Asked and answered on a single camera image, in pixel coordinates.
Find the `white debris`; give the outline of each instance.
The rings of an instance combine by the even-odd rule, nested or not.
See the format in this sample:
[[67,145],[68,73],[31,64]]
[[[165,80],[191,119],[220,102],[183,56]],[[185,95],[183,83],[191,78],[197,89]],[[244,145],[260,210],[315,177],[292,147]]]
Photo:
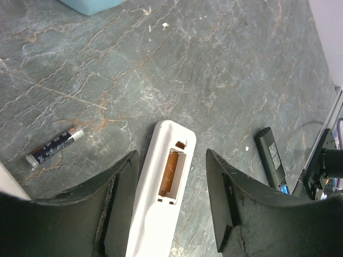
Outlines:
[[163,26],[163,30],[165,31],[166,27],[169,27],[169,24],[165,22],[165,23],[162,24],[162,26]]
[[147,11],[143,8],[143,12],[145,15],[149,15],[151,13],[151,6],[149,5],[149,11]]

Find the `aa battery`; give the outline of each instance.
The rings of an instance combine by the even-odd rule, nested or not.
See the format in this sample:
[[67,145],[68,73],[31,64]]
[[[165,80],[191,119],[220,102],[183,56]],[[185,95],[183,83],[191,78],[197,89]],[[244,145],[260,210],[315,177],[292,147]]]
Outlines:
[[33,168],[45,162],[56,155],[63,148],[72,144],[84,135],[84,131],[79,126],[74,126],[64,131],[60,135],[47,142],[44,146],[37,148],[35,151],[26,155],[26,160],[31,164]]

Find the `gray marble surface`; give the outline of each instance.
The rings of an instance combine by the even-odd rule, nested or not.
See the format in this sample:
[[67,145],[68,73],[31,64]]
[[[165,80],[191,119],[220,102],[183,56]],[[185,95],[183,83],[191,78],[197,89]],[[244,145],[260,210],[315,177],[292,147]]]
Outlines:
[[[220,256],[207,148],[266,183],[253,135],[272,126],[293,189],[335,95],[307,1],[132,0],[85,17],[1,0],[0,35],[0,161],[31,197],[134,149],[143,163],[159,120],[196,133],[170,256]],[[87,136],[32,170],[24,156],[72,123]]]

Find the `battery compartment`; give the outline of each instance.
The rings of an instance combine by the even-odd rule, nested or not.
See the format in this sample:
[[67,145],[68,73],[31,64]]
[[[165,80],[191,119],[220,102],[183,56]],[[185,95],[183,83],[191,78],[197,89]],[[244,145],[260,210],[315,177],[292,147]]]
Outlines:
[[184,149],[185,144],[178,141],[175,148],[169,151],[158,194],[159,202],[166,201],[171,205],[176,203],[187,157],[187,154],[183,151]]

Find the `white wall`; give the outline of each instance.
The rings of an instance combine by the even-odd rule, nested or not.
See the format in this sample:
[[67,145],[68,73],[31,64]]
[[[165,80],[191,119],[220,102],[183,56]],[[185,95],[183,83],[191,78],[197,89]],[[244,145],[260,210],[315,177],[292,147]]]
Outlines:
[[343,0],[309,0],[332,81],[343,86]]

